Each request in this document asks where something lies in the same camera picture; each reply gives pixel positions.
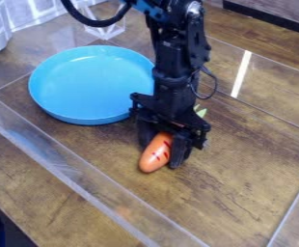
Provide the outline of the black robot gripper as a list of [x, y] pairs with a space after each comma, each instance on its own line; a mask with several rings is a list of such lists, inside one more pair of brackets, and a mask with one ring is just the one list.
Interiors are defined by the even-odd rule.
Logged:
[[[157, 69], [152, 69], [154, 84], [153, 93], [130, 94], [130, 117], [137, 128], [138, 145], [145, 149], [158, 130], [153, 123], [136, 120], [140, 110], [148, 110], [154, 116], [166, 120], [181, 120], [196, 103], [198, 86], [198, 71], [192, 71], [174, 77], [168, 76]], [[168, 167], [176, 169], [188, 158], [192, 151], [192, 138], [188, 132], [172, 135]]]

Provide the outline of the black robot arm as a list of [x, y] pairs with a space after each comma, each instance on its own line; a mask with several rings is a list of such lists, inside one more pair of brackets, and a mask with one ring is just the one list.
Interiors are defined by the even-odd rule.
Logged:
[[153, 94], [130, 94], [137, 137], [146, 146], [158, 132], [172, 135], [168, 166], [174, 169], [201, 148], [209, 124], [193, 107], [200, 71], [209, 60], [201, 0], [121, 0], [144, 13], [156, 55]]

